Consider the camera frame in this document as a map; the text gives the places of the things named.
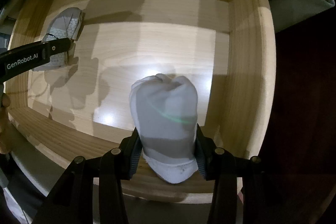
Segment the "person's left hand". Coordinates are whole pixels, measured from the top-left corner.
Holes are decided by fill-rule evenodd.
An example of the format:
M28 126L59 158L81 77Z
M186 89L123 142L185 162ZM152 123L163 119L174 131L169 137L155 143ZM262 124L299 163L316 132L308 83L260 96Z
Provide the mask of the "person's left hand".
M11 151L11 140L9 136L9 117L7 108L10 106L10 98L5 93L2 95L1 100L1 113L0 113L0 153L2 155Z

